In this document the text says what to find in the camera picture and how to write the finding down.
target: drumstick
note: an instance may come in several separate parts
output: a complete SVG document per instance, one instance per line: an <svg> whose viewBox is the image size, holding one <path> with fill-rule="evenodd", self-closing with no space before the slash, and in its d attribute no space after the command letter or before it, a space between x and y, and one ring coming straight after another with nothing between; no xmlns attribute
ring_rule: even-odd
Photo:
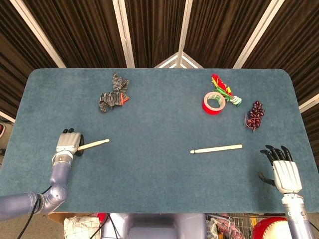
<svg viewBox="0 0 319 239"><path fill-rule="evenodd" d="M78 151L83 150L83 149L87 149L87 148L91 148L91 147L95 147L95 146L98 146L100 144L108 143L108 142L110 142L110 140L107 138L105 140L100 140L100 141L96 141L93 143L88 143L88 144L85 144L85 145L78 147Z"/></svg>
<svg viewBox="0 0 319 239"><path fill-rule="evenodd" d="M215 152L215 151L222 151L222 150L229 150L229 149L237 149L242 148L242 144L236 144L236 145L229 145L229 146L222 146L222 147L214 147L214 148L202 148L197 150L191 150L190 153L208 153L208 152Z"/></svg>

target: cable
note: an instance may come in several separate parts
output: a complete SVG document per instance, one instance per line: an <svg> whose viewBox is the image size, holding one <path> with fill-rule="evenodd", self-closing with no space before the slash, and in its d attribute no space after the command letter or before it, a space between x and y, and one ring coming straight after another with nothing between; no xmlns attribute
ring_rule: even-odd
<svg viewBox="0 0 319 239"><path fill-rule="evenodd" d="M48 187L47 188L47 190L45 190L43 193L41 193L41 194L44 194L44 193L46 193L49 189L51 188L51 186L50 187ZM26 230L26 228L28 227L28 225L29 225L29 223L30 223L30 221L31 221L31 219L32 219L32 217L33 217L33 214L34 214L34 212L35 212L35 209L36 209L36 206L38 205L38 203L39 203L39 200L40 200L40 196L39 196L39 194L37 194L38 195L38 197L37 197L37 199L36 199L36 201L35 201L35 204L34 204L34 206L33 206L33 209L32 209L32 212L31 212L31 215L30 215L30 217L29 217L29 219L28 219L28 221L26 222L26 224L24 225L24 228L22 229L22 231L20 232L20 234L19 234L19 236L17 237L17 239L20 239L21 237L22 237L22 235L23 235L23 233L24 233L24 231Z"/></svg>
<svg viewBox="0 0 319 239"><path fill-rule="evenodd" d="M43 193L41 193L41 194L45 194L47 191L50 190L51 187L52 187L52 186L48 187L48 188L47 188Z"/></svg>
<svg viewBox="0 0 319 239"><path fill-rule="evenodd" d="M312 224L312 222L309 221L309 223L311 226L313 226L319 232L319 229L314 224Z"/></svg>
<svg viewBox="0 0 319 239"><path fill-rule="evenodd" d="M115 227L115 225L114 225L114 222L113 222L113 220L112 220L111 216L110 216L110 220L111 220L111 223L112 223L112 225L113 225L113 229L114 229L115 237L116 237L116 239L119 239L119 238L118 238L118 234L117 234L117 229L116 229L116 227Z"/></svg>
<svg viewBox="0 0 319 239"><path fill-rule="evenodd" d="M94 234L90 237L90 239L92 239L96 233L98 233L98 231L102 228L102 226L104 226L104 224L108 221L108 218L110 217L110 214L107 214L108 216L105 218L105 221L99 226L99 228L94 232Z"/></svg>

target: dark curtain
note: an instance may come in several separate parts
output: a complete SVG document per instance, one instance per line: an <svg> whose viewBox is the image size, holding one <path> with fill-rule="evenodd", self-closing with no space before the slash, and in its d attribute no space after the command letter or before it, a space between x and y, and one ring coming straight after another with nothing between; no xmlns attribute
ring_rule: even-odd
<svg viewBox="0 0 319 239"><path fill-rule="evenodd" d="M319 1L285 1L243 68L286 70L301 105L319 93Z"/></svg>
<svg viewBox="0 0 319 239"><path fill-rule="evenodd" d="M29 74L56 64L10 1L1 1L0 43L0 110L15 118Z"/></svg>
<svg viewBox="0 0 319 239"><path fill-rule="evenodd" d="M319 104L303 112L302 117L319 171Z"/></svg>
<svg viewBox="0 0 319 239"><path fill-rule="evenodd" d="M204 68L232 68L270 0L194 0L184 52Z"/></svg>
<svg viewBox="0 0 319 239"><path fill-rule="evenodd" d="M111 0L24 0L67 67L126 67Z"/></svg>
<svg viewBox="0 0 319 239"><path fill-rule="evenodd" d="M154 67L178 52L185 0L125 0L135 67Z"/></svg>

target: tape roll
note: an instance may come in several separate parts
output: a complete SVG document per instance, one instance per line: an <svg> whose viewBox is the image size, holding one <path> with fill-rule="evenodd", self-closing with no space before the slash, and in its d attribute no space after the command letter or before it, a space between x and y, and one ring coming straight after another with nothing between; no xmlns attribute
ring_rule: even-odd
<svg viewBox="0 0 319 239"><path fill-rule="evenodd" d="M219 107L213 108L212 106L210 106L207 102L207 100L210 100L210 99L216 100L219 103ZM202 103L202 107L203 107L204 111L210 115L213 115L213 116L222 112L225 105L226 105L225 98L218 92L208 92L204 96L204 100Z"/></svg>

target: grape bunch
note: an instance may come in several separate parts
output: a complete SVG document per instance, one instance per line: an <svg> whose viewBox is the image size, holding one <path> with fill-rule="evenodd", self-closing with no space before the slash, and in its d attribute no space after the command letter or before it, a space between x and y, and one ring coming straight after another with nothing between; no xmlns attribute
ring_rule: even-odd
<svg viewBox="0 0 319 239"><path fill-rule="evenodd" d="M256 101L253 104L251 111L248 112L249 118L245 118L245 124L248 128L255 131L256 128L260 127L261 119L265 115L265 110L262 108L263 104Z"/></svg>

